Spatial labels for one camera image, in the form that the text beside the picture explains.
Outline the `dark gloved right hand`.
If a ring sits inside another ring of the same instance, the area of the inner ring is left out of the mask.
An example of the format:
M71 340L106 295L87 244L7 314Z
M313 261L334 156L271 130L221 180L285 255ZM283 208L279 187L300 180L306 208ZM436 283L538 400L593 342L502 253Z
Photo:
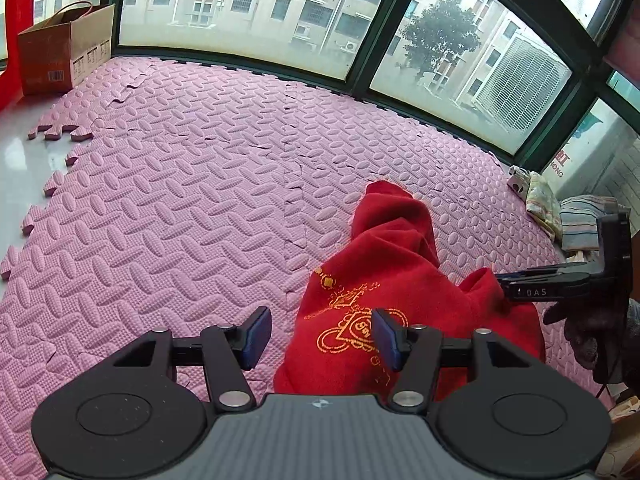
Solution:
M558 301L544 312L544 325L564 321L564 337L570 343L576 361L586 370L596 371L608 357L619 358L615 373L634 394L639 393L639 303L629 298L625 314L622 307L608 307L602 298L581 304L578 298Z

